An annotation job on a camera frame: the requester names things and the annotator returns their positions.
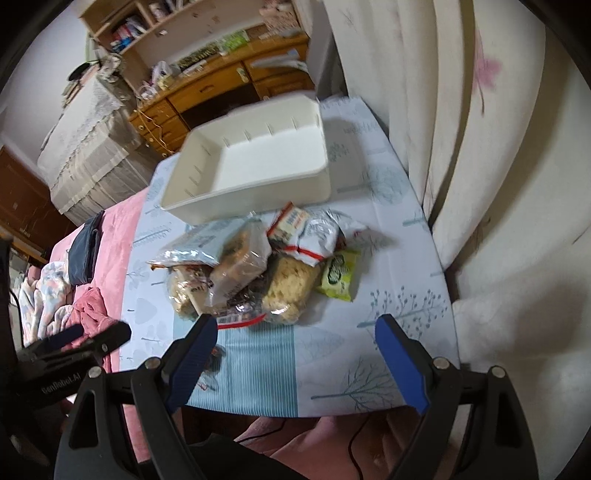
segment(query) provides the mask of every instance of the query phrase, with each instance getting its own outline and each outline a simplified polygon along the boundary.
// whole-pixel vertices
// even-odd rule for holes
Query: white curtain
[[[508,368],[554,478],[591,421],[589,87],[518,0],[324,4],[451,266],[461,359]]]

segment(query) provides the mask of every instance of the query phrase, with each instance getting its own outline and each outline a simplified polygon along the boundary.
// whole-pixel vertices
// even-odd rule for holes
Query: tree print tablecloth
[[[362,256],[352,303],[313,293],[299,323],[221,330],[219,371],[202,375],[190,405],[231,413],[306,417],[381,410],[403,404],[374,341],[383,313],[432,356],[458,364],[446,283],[433,239],[408,177],[386,135],[358,98],[322,104],[333,194],[327,207],[369,226],[356,239]],[[121,369],[160,356],[192,322],[176,316],[166,272],[145,263],[189,226],[159,208],[177,156],[154,174],[129,259],[123,319],[132,339]]]

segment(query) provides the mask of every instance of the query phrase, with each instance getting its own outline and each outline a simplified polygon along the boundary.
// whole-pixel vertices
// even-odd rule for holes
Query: metal screw
[[[160,358],[157,356],[151,356],[144,362],[144,366],[149,370],[158,368],[160,366]]]
[[[438,356],[437,358],[433,359],[433,365],[438,370],[447,370],[449,368],[449,360],[447,358],[443,358],[442,356]]]
[[[503,378],[506,375],[505,369],[496,365],[491,368],[491,373],[497,378]]]
[[[88,376],[91,378],[96,378],[99,377],[102,372],[103,369],[101,367],[92,367],[90,370],[88,370]]]

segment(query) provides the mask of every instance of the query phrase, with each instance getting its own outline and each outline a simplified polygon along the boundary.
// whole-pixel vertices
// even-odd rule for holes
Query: white plastic bin
[[[160,205],[198,225],[278,209],[287,202],[325,202],[329,196],[319,104],[292,95],[192,130]]]

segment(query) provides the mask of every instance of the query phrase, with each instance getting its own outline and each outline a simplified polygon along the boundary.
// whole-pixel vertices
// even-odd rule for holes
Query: light blue package
[[[148,263],[158,267],[219,264],[223,247],[248,221],[247,218],[230,218],[197,225],[162,247]]]

